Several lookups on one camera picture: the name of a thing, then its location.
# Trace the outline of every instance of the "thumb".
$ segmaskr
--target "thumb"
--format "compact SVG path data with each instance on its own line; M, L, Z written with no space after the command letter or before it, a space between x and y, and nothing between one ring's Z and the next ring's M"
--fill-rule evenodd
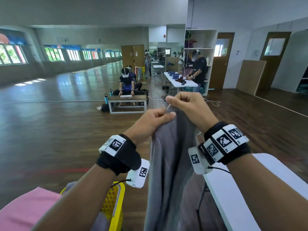
M181 110L185 110L186 109L186 107L187 107L187 103L186 102L184 102L184 101L181 101L181 100L179 100L177 97L174 97L174 96L167 96L166 97L166 101L169 103L169 104L171 104L172 106L174 106L174 107L177 107L177 108L179 108L179 109L181 109Z
M162 124L165 124L167 122L172 121L176 116L175 112L165 113L163 116L156 118L156 124L157 126L160 126Z

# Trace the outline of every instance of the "door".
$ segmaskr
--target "door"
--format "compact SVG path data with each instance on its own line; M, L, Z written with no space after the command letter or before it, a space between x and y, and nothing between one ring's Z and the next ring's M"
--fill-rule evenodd
M291 32L269 32L260 61L266 61L258 90L269 89L274 80L281 58L290 39Z
M166 48L166 57L171 57L171 48Z
M134 45L135 66L144 67L144 45Z
M233 38L234 32L219 32L217 35L209 89L224 86Z
M133 45L121 46L121 50L122 50L123 68L126 68L127 66L132 66L133 71L135 71L134 46Z

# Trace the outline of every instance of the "wooden floor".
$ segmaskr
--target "wooden floor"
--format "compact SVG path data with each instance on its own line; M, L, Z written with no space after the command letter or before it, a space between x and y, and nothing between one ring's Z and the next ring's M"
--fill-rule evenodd
M308 95L276 88L257 91L256 96L308 116Z
M121 64L0 90L0 208L38 186L59 193L94 164L98 148L111 135L124 132L141 116L111 115L96 109L102 102L95 100L103 100L110 88L118 88ZM164 94L160 77L144 87L153 99ZM221 102L210 108L219 120L235 124L248 136L253 152L274 155L308 182L308 118L234 89L211 90L208 99ZM166 105L149 102L150 108ZM149 159L149 141L137 151ZM142 189L126 187L124 230L143 230L147 189L147 184ZM191 219L182 221L182 230L196 225L192 212L201 194L202 178L194 175L189 190L193 195L187 195L189 203L182 209L191 211ZM208 225L204 230L225 230L209 193L202 206L202 222Z

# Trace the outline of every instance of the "hand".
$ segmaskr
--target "hand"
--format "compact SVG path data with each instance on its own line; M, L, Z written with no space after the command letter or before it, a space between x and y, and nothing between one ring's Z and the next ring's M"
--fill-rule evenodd
M218 119L198 92L181 91L175 97L167 96L166 101L184 111L191 122L203 133L218 122Z
M149 109L135 124L132 125L125 134L134 142L139 144L146 141L156 129L175 118L175 112L165 113L166 109Z

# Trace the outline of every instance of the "door window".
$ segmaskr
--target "door window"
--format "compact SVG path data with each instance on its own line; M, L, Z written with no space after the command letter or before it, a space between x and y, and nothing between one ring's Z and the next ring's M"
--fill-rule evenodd
M285 38L269 39L264 56L279 56L285 43Z
M229 39L217 39L214 57L227 56L228 45L229 45Z

